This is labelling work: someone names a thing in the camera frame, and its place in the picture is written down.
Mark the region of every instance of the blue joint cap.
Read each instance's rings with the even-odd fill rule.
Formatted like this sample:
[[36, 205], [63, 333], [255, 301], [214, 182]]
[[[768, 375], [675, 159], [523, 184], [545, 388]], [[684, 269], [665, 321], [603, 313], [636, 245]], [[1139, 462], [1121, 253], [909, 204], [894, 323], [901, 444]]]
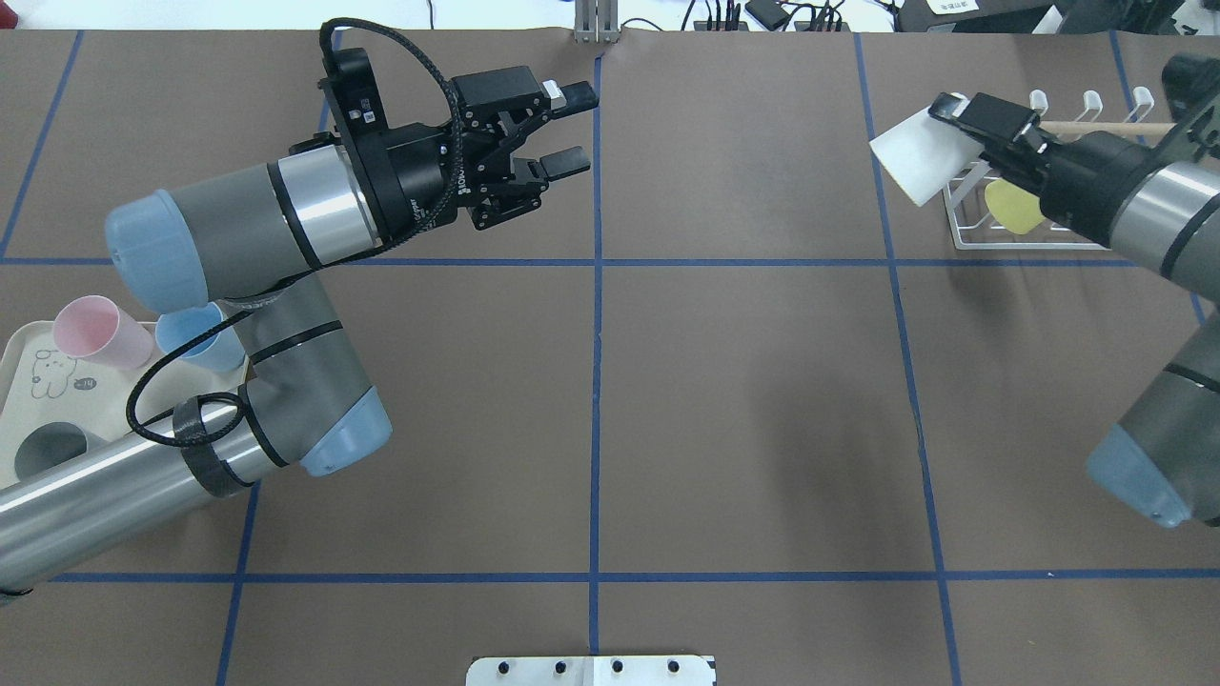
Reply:
[[154, 312], [207, 304], [195, 239], [170, 193], [157, 190], [115, 208], [106, 216], [106, 247], [123, 283]]
[[310, 476], [326, 476], [373, 454], [394, 428], [373, 386], [301, 459]]
[[1174, 529], [1191, 519], [1191, 508], [1148, 453], [1114, 425], [1086, 463], [1088, 476], [1133, 510]]

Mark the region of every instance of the yellow object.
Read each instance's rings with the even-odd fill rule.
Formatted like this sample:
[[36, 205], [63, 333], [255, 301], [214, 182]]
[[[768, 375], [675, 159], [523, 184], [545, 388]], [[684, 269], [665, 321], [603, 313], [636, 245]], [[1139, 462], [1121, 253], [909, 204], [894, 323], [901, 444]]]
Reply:
[[987, 188], [983, 189], [983, 199], [987, 201], [987, 210], [996, 217], [996, 221], [1017, 236], [1025, 236], [1033, 231], [1033, 227], [1047, 218], [1038, 209], [1037, 195], [1027, 193], [1003, 178], [987, 184]]

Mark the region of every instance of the white sticker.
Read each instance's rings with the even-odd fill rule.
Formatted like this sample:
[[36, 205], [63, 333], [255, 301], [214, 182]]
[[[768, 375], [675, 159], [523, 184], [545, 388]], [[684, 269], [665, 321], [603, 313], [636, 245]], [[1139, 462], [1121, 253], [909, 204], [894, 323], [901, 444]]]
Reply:
[[978, 0], [927, 0], [933, 15], [960, 15], [978, 10]]

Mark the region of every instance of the pink cup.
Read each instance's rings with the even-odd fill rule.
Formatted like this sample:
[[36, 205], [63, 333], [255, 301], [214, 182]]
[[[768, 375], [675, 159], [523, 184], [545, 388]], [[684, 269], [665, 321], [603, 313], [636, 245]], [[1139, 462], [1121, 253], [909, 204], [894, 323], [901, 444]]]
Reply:
[[55, 347], [70, 358], [137, 369], [152, 355], [152, 334], [110, 298], [85, 295], [67, 304], [51, 326]]

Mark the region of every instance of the white tray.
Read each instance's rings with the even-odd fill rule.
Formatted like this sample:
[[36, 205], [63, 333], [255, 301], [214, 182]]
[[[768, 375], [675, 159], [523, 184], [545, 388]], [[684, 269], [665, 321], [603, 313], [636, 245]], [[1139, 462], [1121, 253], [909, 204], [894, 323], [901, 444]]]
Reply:
[[[144, 323], [149, 331], [152, 323]], [[123, 371], [73, 360], [51, 341], [51, 322], [35, 321], [17, 330], [0, 359], [0, 488], [17, 482], [13, 459], [17, 447], [35, 428], [68, 421], [110, 442], [128, 431], [124, 408], [140, 375], [160, 358], [160, 352], [140, 369]], [[228, 391], [245, 380], [246, 365], [217, 374], [174, 360], [161, 370], [140, 397], [137, 414], [148, 419], [192, 395]]]

